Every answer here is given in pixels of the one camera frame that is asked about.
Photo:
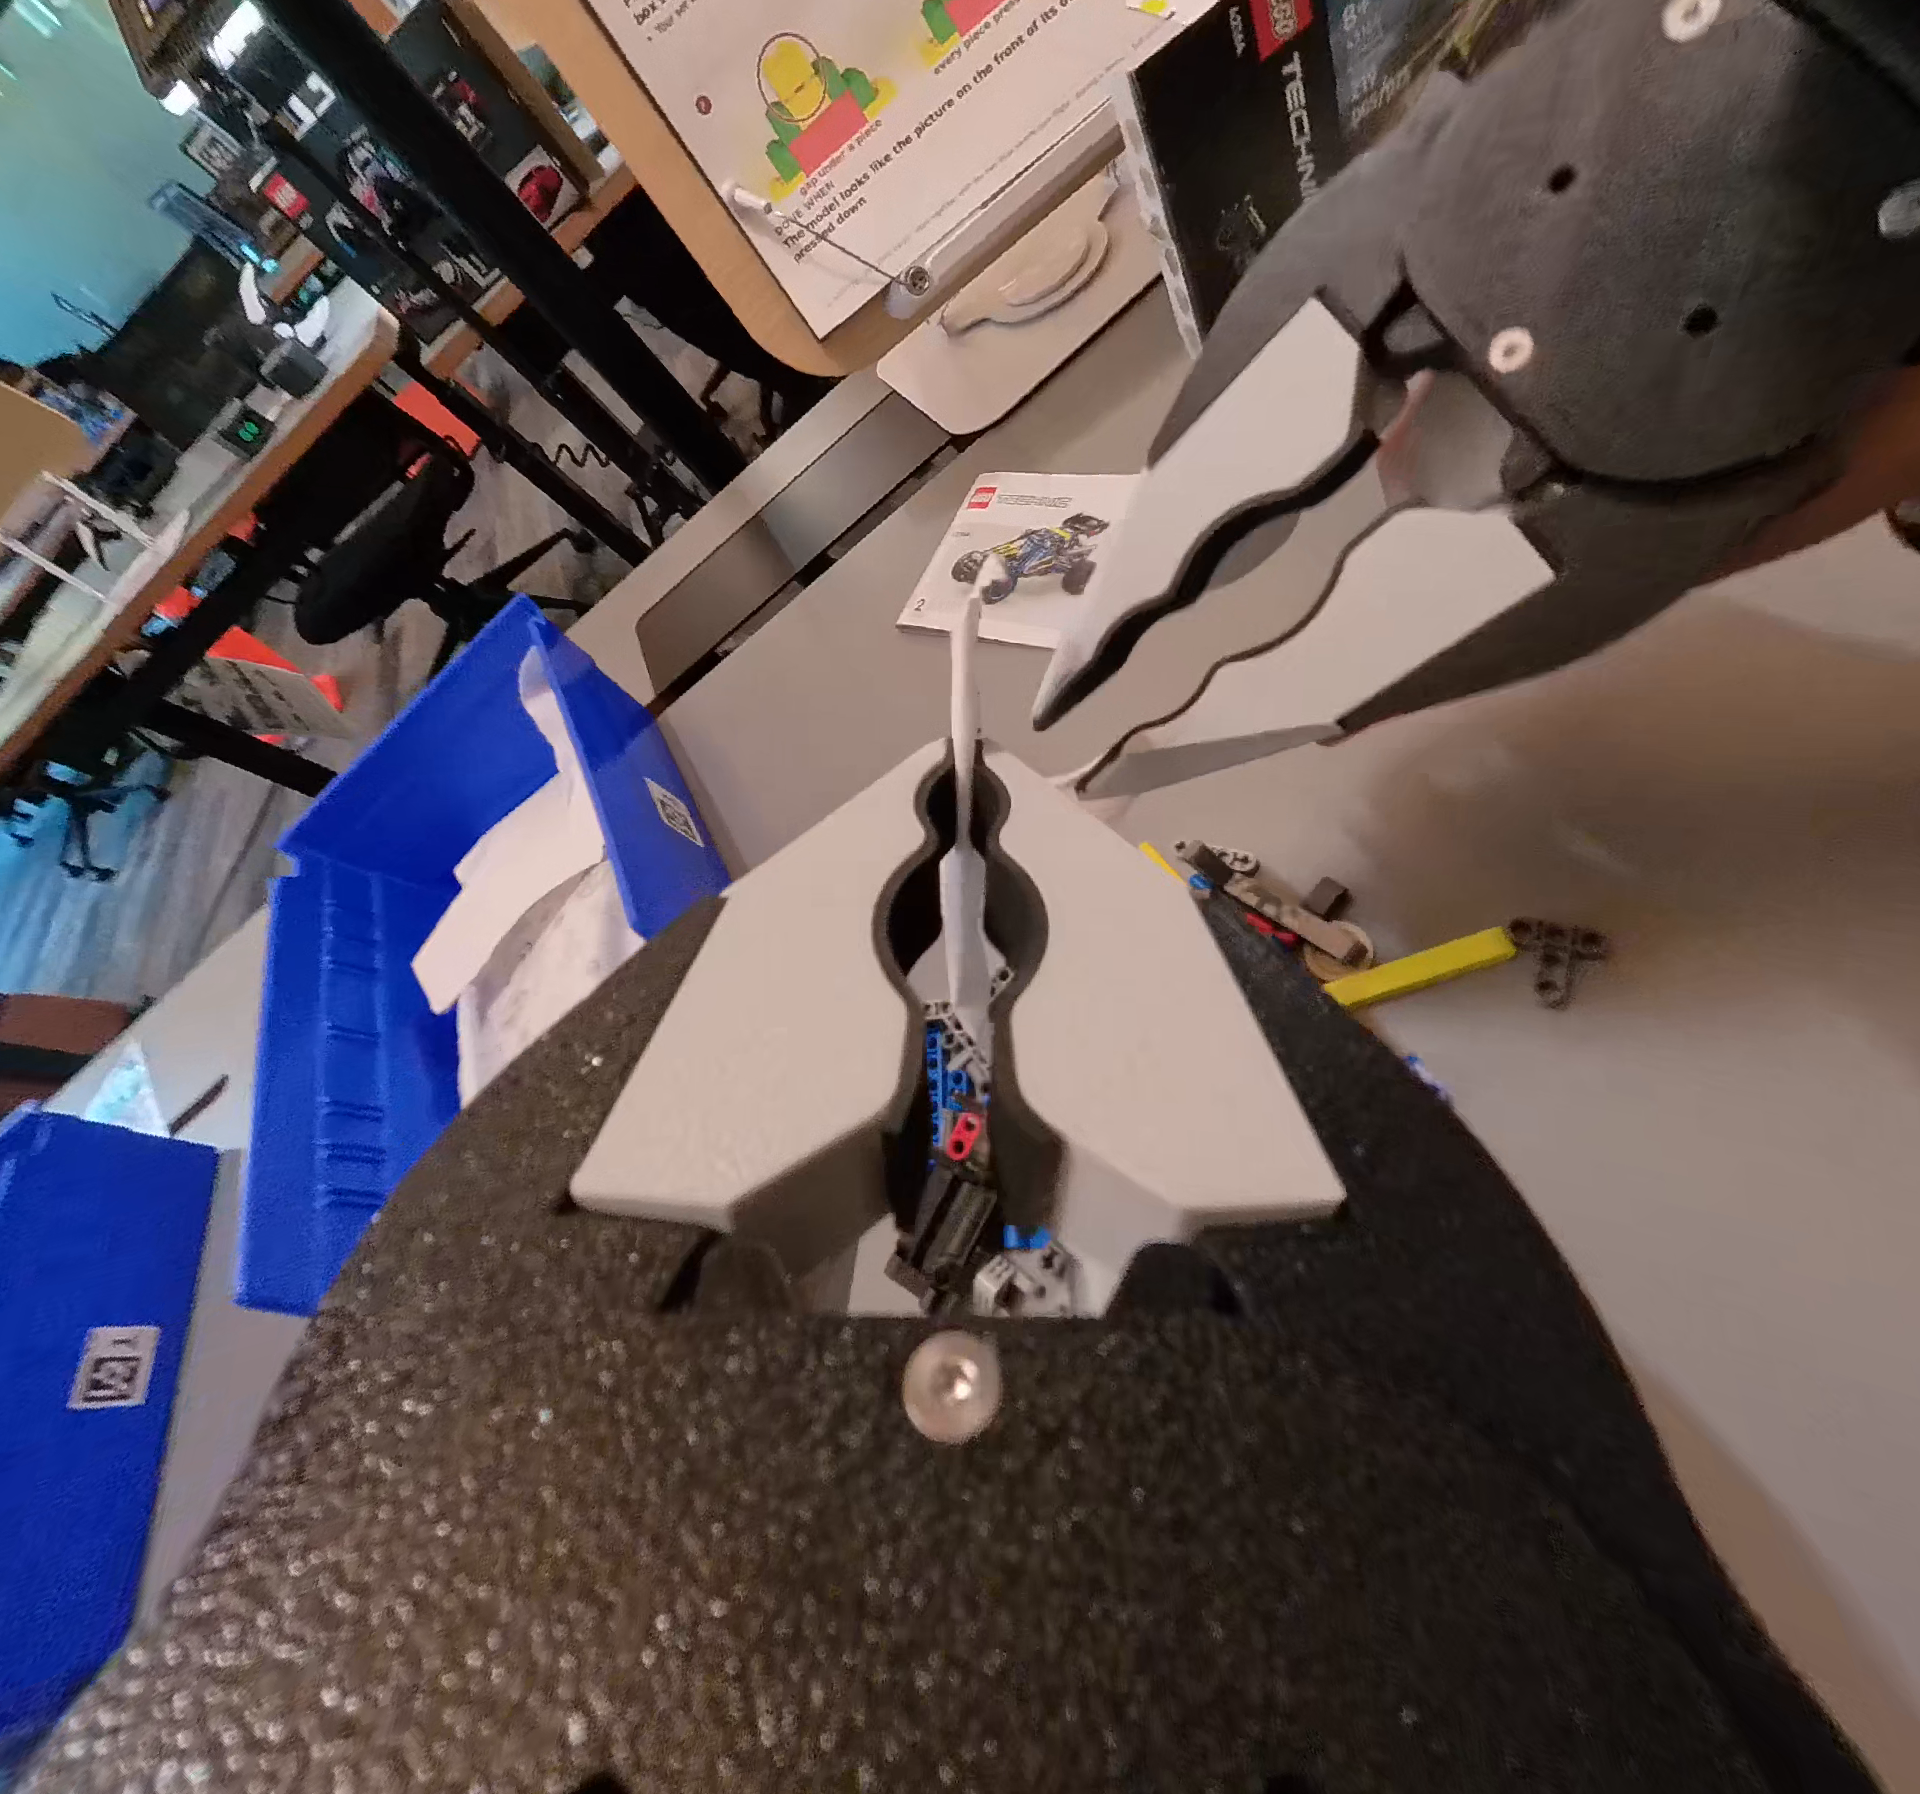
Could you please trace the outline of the lego instruction booklet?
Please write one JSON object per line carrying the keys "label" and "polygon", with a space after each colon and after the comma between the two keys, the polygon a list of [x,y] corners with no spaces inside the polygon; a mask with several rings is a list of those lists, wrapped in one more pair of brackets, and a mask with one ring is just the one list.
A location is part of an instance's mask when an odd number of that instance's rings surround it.
{"label": "lego instruction booklet", "polygon": [[979,476],[899,611],[904,631],[947,635],[973,597],[979,638],[1053,650],[1106,579],[1137,475]]}

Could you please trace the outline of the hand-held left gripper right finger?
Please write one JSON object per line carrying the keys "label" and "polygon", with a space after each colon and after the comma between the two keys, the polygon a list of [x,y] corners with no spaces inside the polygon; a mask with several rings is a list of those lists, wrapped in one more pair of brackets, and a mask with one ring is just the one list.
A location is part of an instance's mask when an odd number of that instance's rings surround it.
{"label": "hand-held left gripper right finger", "polygon": [[1005,1206],[1086,1279],[1205,1231],[1332,1217],[1346,1189],[1197,898],[1021,757],[974,802]]}

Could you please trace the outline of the wooden board with instruction sheet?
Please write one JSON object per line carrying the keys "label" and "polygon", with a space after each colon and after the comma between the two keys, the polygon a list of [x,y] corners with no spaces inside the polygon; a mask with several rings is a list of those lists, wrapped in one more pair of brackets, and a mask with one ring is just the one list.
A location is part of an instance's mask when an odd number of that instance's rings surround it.
{"label": "wooden board with instruction sheet", "polygon": [[1200,0],[473,0],[550,61],[759,348],[876,362],[1118,145]]}

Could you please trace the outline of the printed paper sign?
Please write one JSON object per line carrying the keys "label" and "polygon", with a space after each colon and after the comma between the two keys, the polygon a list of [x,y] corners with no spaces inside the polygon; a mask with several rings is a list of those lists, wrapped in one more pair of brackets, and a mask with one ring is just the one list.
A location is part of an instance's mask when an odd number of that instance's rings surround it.
{"label": "printed paper sign", "polygon": [[255,737],[334,736],[341,710],[297,670],[207,655],[186,671],[174,701]]}

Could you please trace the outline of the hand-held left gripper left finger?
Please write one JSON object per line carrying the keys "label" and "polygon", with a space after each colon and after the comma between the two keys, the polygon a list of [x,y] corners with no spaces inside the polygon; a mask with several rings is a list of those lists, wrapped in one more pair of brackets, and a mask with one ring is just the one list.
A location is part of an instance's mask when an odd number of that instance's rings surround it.
{"label": "hand-held left gripper left finger", "polygon": [[917,1116],[951,750],[928,744],[736,880],[569,1199],[715,1231],[807,1275],[880,1221]]}

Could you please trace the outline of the torn white paper bag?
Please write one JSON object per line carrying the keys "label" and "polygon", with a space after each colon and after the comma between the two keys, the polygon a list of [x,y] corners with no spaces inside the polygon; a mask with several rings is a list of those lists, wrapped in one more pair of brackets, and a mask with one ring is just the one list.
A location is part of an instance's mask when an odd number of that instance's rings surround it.
{"label": "torn white paper bag", "polygon": [[987,864],[973,836],[974,770],[981,750],[976,646],[991,582],[976,575],[947,642],[947,750],[954,833],[940,864],[942,944],[954,1025],[974,1048],[974,1071],[994,1074],[994,957],[987,940]]}

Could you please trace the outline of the black office chair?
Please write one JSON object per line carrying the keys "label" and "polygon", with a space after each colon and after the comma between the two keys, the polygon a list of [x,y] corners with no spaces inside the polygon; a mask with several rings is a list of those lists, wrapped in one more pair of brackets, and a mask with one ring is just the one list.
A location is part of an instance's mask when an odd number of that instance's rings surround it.
{"label": "black office chair", "polygon": [[473,486],[473,469],[459,451],[422,458],[303,574],[292,599],[297,637],[312,646],[334,646],[357,631],[381,629],[405,604],[419,604],[444,628],[427,670],[436,675],[521,599],[518,579],[525,572],[560,545],[579,555],[594,551],[590,534],[569,528],[507,557],[477,579],[451,579],[447,569],[471,533],[448,539],[448,523],[468,505]]}

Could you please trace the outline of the pile of lego pieces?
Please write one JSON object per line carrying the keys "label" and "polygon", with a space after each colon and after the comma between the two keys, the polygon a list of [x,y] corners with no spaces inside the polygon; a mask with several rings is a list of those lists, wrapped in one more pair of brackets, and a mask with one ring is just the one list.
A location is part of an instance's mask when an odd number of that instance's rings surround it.
{"label": "pile of lego pieces", "polygon": [[[1244,851],[1174,843],[1199,898],[1229,898],[1244,928],[1297,950],[1319,982],[1375,963],[1372,940],[1342,921],[1346,888],[1321,880],[1293,896]],[[880,1272],[924,1314],[1067,1318],[1091,1309],[1082,1268],[1056,1235],[1005,1214],[991,1128],[994,1063],[987,1023],[949,997],[924,1004],[924,1183]]]}

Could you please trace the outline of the blue plastic storage bin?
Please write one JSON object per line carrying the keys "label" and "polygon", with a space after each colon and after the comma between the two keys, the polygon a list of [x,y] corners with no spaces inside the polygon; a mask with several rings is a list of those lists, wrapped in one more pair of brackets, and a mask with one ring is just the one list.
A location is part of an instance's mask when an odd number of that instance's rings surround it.
{"label": "blue plastic storage bin", "polygon": [[216,1176],[200,1144],[5,1123],[7,1775],[131,1626]]}
{"label": "blue plastic storage bin", "polygon": [[457,1023],[413,957],[457,864],[563,757],[639,940],[727,888],[648,709],[515,597],[278,843],[291,868],[267,894],[236,1306],[312,1315],[457,1115]]}

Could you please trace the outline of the pale board stand base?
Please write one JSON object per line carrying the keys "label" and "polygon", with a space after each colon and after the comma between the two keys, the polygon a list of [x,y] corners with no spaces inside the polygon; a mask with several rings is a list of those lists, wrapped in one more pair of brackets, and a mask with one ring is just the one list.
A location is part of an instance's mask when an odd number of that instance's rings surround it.
{"label": "pale board stand base", "polygon": [[1049,312],[959,335],[928,318],[878,359],[878,378],[954,437],[1007,418],[1162,281],[1160,245],[1130,191],[1118,189],[1100,222],[1107,238],[1100,266]]}

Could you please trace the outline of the person's right hand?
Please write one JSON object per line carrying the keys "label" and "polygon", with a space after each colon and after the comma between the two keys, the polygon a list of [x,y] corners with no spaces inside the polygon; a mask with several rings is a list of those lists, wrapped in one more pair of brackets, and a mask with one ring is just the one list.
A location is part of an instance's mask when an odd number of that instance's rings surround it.
{"label": "person's right hand", "polygon": [[1917,368],[1886,378],[1854,428],[1841,471],[1823,492],[1773,520],[1720,578],[1770,566],[1883,517],[1917,497]]}

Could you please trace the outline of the black metal beam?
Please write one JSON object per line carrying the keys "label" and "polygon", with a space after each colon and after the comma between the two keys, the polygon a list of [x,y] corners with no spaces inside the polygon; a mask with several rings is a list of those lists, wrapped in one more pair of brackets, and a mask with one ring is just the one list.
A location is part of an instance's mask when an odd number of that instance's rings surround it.
{"label": "black metal beam", "polygon": [[616,396],[715,492],[744,468],[731,439],[636,337],[586,271],[469,150],[419,83],[346,0],[250,0],[331,85],[344,89],[377,136],[419,177],[498,271]]}

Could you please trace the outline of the black lego set box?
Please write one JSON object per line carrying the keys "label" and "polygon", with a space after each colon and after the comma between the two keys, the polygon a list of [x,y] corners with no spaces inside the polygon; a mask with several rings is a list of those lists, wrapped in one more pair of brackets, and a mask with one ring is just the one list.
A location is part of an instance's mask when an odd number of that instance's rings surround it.
{"label": "black lego set box", "polygon": [[1469,81],[1568,0],[1211,0],[1115,85],[1113,109],[1181,340],[1304,201],[1434,80]]}

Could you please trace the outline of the long yellow lego beam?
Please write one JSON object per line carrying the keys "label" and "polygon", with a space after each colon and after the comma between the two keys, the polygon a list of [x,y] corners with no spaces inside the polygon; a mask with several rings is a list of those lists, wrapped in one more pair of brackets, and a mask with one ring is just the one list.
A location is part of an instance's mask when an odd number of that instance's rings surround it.
{"label": "long yellow lego beam", "polygon": [[1381,961],[1364,970],[1332,978],[1324,984],[1324,992],[1342,1011],[1358,1012],[1501,968],[1516,957],[1518,945],[1510,931],[1502,926],[1491,926],[1395,961]]}

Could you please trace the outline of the wooden background desk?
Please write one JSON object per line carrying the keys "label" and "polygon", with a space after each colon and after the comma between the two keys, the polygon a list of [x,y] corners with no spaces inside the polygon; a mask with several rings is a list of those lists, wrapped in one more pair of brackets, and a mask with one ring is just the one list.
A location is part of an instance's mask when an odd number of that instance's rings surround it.
{"label": "wooden background desk", "polygon": [[118,569],[51,597],[26,631],[1,684],[1,774],[37,757],[61,715],[115,660],[134,644],[163,597],[178,589],[213,547],[234,537],[289,471],[379,380],[397,354],[398,325],[357,283],[329,299],[317,340],[321,378],[308,396],[266,412],[266,443],[234,455],[207,433],[183,455],[177,478],[158,497],[159,530],[134,534],[133,557]]}

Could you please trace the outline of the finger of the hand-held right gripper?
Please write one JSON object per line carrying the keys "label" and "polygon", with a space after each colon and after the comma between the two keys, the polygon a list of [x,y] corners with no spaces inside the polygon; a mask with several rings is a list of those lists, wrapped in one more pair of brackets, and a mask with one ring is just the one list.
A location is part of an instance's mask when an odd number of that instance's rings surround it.
{"label": "finger of the hand-held right gripper", "polygon": [[1084,611],[1061,635],[1030,723],[1057,726],[1123,670],[1144,635],[1193,607],[1247,539],[1315,508],[1379,447],[1360,340],[1304,299],[1138,475]]}
{"label": "finger of the hand-held right gripper", "polygon": [[1123,736],[1081,799],[1137,799],[1336,742],[1366,703],[1551,582],[1504,511],[1508,425],[1472,380],[1424,375],[1330,502],[1249,537],[1225,582],[1153,629],[1119,678]]}

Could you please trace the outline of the bundle of white paper bags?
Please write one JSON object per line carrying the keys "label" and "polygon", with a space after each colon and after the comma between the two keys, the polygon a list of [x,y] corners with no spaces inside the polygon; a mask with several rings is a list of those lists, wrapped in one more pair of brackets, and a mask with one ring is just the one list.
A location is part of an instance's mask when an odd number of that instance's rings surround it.
{"label": "bundle of white paper bags", "polygon": [[518,701],[556,770],[457,863],[457,892],[413,957],[427,1009],[452,1021],[461,1106],[643,945],[539,650],[520,662]]}

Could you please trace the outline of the grey T-shaped lego beam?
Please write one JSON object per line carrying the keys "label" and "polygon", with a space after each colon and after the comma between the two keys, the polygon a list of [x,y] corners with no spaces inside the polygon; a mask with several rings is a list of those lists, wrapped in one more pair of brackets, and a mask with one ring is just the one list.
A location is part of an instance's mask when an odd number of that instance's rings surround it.
{"label": "grey T-shaped lego beam", "polygon": [[1610,957],[1608,936],[1589,926],[1516,916],[1504,926],[1504,936],[1529,963],[1533,995],[1549,1011],[1564,1011],[1581,970]]}

